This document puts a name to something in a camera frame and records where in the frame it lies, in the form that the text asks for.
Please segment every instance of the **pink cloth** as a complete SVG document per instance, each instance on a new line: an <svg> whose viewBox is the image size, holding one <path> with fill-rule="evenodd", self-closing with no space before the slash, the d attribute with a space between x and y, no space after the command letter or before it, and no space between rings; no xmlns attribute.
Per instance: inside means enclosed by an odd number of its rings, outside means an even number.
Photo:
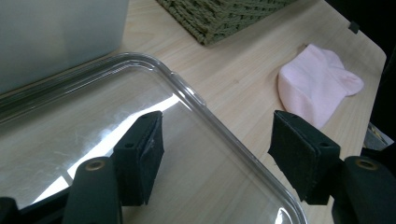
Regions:
<svg viewBox="0 0 396 224"><path fill-rule="evenodd" d="M283 106L320 129L346 96L358 93L363 81L345 70L332 51L309 45L281 67L278 91Z"/></svg>

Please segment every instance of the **wicker basket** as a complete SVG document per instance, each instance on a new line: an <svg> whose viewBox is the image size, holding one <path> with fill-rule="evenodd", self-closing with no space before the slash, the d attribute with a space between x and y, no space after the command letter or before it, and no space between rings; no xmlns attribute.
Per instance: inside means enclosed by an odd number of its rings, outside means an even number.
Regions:
<svg viewBox="0 0 396 224"><path fill-rule="evenodd" d="M296 0L157 0L203 45L210 45Z"/></svg>

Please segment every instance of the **transparent plastic lid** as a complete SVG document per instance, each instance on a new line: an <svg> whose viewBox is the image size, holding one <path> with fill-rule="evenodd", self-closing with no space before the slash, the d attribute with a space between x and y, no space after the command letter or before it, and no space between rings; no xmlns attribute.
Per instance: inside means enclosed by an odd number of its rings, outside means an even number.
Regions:
<svg viewBox="0 0 396 224"><path fill-rule="evenodd" d="M69 187L136 119L163 112L163 159L147 205L124 223L306 223L300 205L160 61L124 53L0 96L0 197L19 208Z"/></svg>

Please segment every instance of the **gray box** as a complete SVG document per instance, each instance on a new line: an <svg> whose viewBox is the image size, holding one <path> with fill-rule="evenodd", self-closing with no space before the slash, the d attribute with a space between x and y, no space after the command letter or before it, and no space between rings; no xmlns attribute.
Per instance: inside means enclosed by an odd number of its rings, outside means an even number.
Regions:
<svg viewBox="0 0 396 224"><path fill-rule="evenodd" d="M0 1L0 94L117 49L129 0Z"/></svg>

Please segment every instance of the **black bracket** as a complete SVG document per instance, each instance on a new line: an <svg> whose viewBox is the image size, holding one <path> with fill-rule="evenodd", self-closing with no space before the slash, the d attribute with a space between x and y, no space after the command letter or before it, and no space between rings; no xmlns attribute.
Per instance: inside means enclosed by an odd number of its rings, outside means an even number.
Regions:
<svg viewBox="0 0 396 224"><path fill-rule="evenodd" d="M348 27L355 35L358 33L360 27L355 21L351 21Z"/></svg>
<svg viewBox="0 0 396 224"><path fill-rule="evenodd" d="M301 201L327 204L334 197L336 224L396 223L396 179L378 161L339 159L341 148L302 118L274 114L268 153L296 189Z"/></svg>

